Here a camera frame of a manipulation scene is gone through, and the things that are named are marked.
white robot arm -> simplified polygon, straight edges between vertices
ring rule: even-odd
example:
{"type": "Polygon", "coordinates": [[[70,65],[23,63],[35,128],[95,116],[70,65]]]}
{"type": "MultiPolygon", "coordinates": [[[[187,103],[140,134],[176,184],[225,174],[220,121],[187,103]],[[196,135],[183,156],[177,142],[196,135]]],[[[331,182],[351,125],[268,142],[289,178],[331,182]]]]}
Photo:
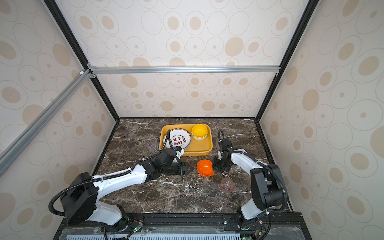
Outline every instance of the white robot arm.
{"type": "Polygon", "coordinates": [[[92,177],[86,172],[81,173],[69,188],[52,198],[48,209],[53,214],[65,216],[69,225],[91,220],[113,225],[117,231],[122,231],[129,221],[123,208],[99,199],[119,189],[156,179],[161,174],[187,175],[188,164],[180,161],[183,153],[184,149],[179,146],[164,148],[158,154],[137,162],[133,169],[92,177]],[[64,212],[53,208],[59,197],[64,212]]]}
{"type": "MultiPolygon", "coordinates": [[[[189,167],[181,162],[184,153],[181,147],[164,148],[158,154],[137,162],[133,169],[128,168],[105,175],[89,176],[81,173],[68,187],[54,196],[48,209],[53,213],[65,216],[69,225],[75,225],[86,220],[103,222],[113,226],[117,231],[127,228],[129,218],[124,209],[118,205],[109,205],[99,201],[119,189],[160,177],[161,174],[187,175],[189,167]],[[54,209],[54,202],[60,197],[64,212],[54,209]]],[[[228,139],[220,140],[218,156],[214,158],[213,169],[223,172],[229,171],[236,164],[251,177],[252,199],[241,206],[238,220],[243,227],[249,220],[259,218],[270,207],[283,204],[284,210],[287,202],[285,190],[279,168],[275,164],[266,166],[255,160],[245,150],[233,147],[228,139]]]]}
{"type": "Polygon", "coordinates": [[[252,198],[241,206],[240,222],[259,218],[268,211],[282,212],[285,210],[288,201],[288,194],[280,169],[276,164],[266,165],[261,161],[254,159],[244,149],[234,147],[224,134],[219,130],[219,151],[218,156],[214,158],[213,169],[215,171],[228,172],[233,164],[241,167],[251,177],[252,198]],[[278,210],[272,210],[271,207],[282,207],[278,210]]]}

dark marble surface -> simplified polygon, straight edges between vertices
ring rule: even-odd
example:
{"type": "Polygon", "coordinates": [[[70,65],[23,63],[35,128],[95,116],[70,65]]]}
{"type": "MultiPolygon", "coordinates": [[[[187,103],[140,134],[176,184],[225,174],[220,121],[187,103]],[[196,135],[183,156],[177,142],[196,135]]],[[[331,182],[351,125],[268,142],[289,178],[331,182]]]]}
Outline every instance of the dark marble surface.
{"type": "Polygon", "coordinates": [[[122,119],[101,163],[98,174],[107,174],[131,167],[141,158],[151,156],[144,145],[148,139],[156,139],[168,124],[204,123],[210,126],[214,149],[207,156],[181,157],[194,167],[187,176],[167,176],[113,192],[101,200],[120,204],[127,213],[229,213],[249,199],[250,177],[236,165],[228,173],[216,172],[202,177],[196,170],[201,159],[213,160],[217,154],[215,141],[219,129],[224,131],[234,146],[245,149],[256,159],[267,162],[264,148],[253,119],[122,119]],[[223,193],[220,181],[230,177],[235,187],[223,193]]]}

patterned wallpaper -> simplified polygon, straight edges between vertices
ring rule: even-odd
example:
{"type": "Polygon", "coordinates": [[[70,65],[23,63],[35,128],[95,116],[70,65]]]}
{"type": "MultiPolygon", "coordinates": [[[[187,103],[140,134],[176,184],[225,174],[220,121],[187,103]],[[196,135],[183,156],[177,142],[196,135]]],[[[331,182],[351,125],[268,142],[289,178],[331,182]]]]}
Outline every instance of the patterned wallpaper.
{"type": "Polygon", "coordinates": [[[0,1],[0,154],[80,69],[39,1],[0,1]]]}
{"type": "Polygon", "coordinates": [[[0,177],[1,240],[51,240],[63,218],[49,201],[92,172],[115,121],[91,86],[83,83],[0,177]]]}
{"type": "Polygon", "coordinates": [[[279,65],[308,0],[56,0],[93,66],[279,65]]]}
{"type": "Polygon", "coordinates": [[[274,73],[99,74],[120,117],[255,117],[274,73]]]}
{"type": "Polygon", "coordinates": [[[324,0],[261,124],[314,240],[383,239],[384,1],[324,0]]]}

clear plastic cup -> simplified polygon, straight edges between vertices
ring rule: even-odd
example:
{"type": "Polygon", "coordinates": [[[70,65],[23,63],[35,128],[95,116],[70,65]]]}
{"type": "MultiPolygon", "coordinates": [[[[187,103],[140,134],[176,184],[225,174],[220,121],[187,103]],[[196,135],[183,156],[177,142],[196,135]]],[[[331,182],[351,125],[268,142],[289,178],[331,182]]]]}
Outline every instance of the clear plastic cup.
{"type": "Polygon", "coordinates": [[[229,193],[235,187],[235,183],[229,177],[225,177],[220,181],[220,186],[223,193],[229,193]]]}
{"type": "Polygon", "coordinates": [[[144,146],[150,151],[150,152],[156,152],[159,148],[159,142],[157,141],[157,138],[149,139],[144,141],[144,146]]]}

black cable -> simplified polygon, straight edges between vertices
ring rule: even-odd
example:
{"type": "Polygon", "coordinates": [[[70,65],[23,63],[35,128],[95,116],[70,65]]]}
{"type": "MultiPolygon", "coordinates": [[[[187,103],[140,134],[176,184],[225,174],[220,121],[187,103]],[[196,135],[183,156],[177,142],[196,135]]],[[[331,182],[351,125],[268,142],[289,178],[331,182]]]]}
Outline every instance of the black cable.
{"type": "MultiPolygon", "coordinates": [[[[170,134],[169,134],[169,133],[170,133],[170,130],[168,129],[167,137],[166,137],[166,142],[167,142],[167,139],[168,139],[169,142],[170,142],[170,134]]],[[[145,160],[148,160],[149,158],[153,158],[153,157],[155,157],[155,156],[157,156],[157,155],[159,155],[159,154],[160,154],[160,152],[156,153],[155,155],[153,155],[153,156],[151,156],[151,157],[148,157],[148,158],[144,159],[144,161],[145,161],[145,160]]],[[[140,161],[142,161],[142,159],[139,160],[139,161],[137,161],[137,162],[135,163],[135,165],[133,166],[133,168],[134,168],[134,167],[136,166],[136,164],[139,163],[140,161]]],[[[104,177],[104,180],[112,179],[112,178],[115,178],[115,177],[121,177],[121,176],[127,175],[127,174],[130,173],[130,172],[131,172],[131,170],[127,170],[127,171],[122,172],[122,173],[118,173],[118,174],[114,174],[114,175],[106,176],[106,177],[104,177]]],[[[54,208],[53,204],[56,202],[56,200],[58,200],[62,195],[64,195],[66,192],[69,192],[70,190],[73,190],[73,189],[75,189],[75,188],[77,188],[77,187],[80,187],[80,186],[83,186],[83,185],[86,185],[86,184],[91,184],[91,183],[94,183],[94,182],[100,182],[100,181],[102,181],[102,178],[101,178],[101,177],[99,177],[99,178],[95,178],[95,179],[91,179],[91,180],[87,180],[87,181],[81,182],[81,183],[79,183],[79,184],[75,184],[75,185],[73,185],[73,186],[69,186],[69,187],[67,187],[66,189],[64,189],[64,190],[62,190],[61,192],[57,193],[57,194],[51,199],[51,201],[50,201],[49,204],[48,204],[48,210],[49,210],[51,213],[55,214],[55,215],[58,215],[58,216],[65,216],[65,213],[64,213],[64,212],[57,211],[57,210],[54,208]]]]}
{"type": "Polygon", "coordinates": [[[222,139],[224,139],[224,132],[223,132],[223,130],[219,129],[219,130],[218,130],[218,145],[219,145],[219,148],[220,148],[220,149],[219,149],[220,152],[223,151],[222,142],[221,142],[222,139]]]}
{"type": "Polygon", "coordinates": [[[232,153],[239,153],[239,154],[244,154],[244,155],[248,156],[250,159],[252,159],[253,161],[257,162],[258,165],[262,166],[265,170],[267,170],[268,172],[271,173],[272,177],[276,180],[277,184],[281,188],[281,192],[283,193],[283,204],[282,204],[282,206],[279,209],[268,209],[268,212],[284,212],[284,210],[286,209],[287,204],[288,204],[288,194],[287,194],[286,188],[284,187],[283,183],[281,182],[281,179],[276,175],[276,173],[269,166],[267,166],[264,163],[258,161],[257,159],[255,159],[253,156],[251,156],[247,152],[230,151],[230,152],[223,152],[221,154],[222,155],[227,155],[227,154],[232,154],[232,153]]]}
{"type": "Polygon", "coordinates": [[[135,233],[135,231],[132,231],[130,234],[128,234],[127,236],[126,236],[126,238],[128,239],[132,234],[134,234],[135,233]]]}
{"type": "Polygon", "coordinates": [[[269,214],[268,228],[266,229],[265,234],[262,235],[260,239],[257,238],[257,240],[263,240],[263,239],[265,239],[265,237],[266,237],[266,236],[268,235],[268,233],[269,233],[269,230],[271,230],[271,222],[272,222],[272,220],[271,220],[271,214],[269,214]]]}
{"type": "Polygon", "coordinates": [[[169,141],[169,146],[170,146],[171,148],[173,148],[172,141],[171,141],[171,139],[170,139],[170,130],[169,130],[169,129],[168,129],[168,132],[167,132],[167,138],[168,138],[168,141],[169,141]]]}
{"type": "Polygon", "coordinates": [[[180,158],[179,158],[179,157],[177,157],[177,156],[174,156],[174,158],[176,158],[176,160],[177,160],[177,163],[180,163],[180,158]]]}
{"type": "Polygon", "coordinates": [[[108,237],[107,237],[107,231],[106,231],[106,229],[105,229],[105,226],[106,224],[105,223],[103,223],[103,233],[104,233],[104,238],[105,238],[105,240],[108,240],[108,237]]]}
{"type": "Polygon", "coordinates": [[[224,132],[223,132],[223,130],[219,129],[219,130],[218,130],[218,139],[221,140],[221,139],[224,139],[224,138],[225,138],[225,137],[224,137],[224,132]]]}
{"type": "Polygon", "coordinates": [[[263,225],[261,223],[259,223],[259,221],[256,221],[256,222],[262,227],[261,230],[263,230],[263,225]]]}

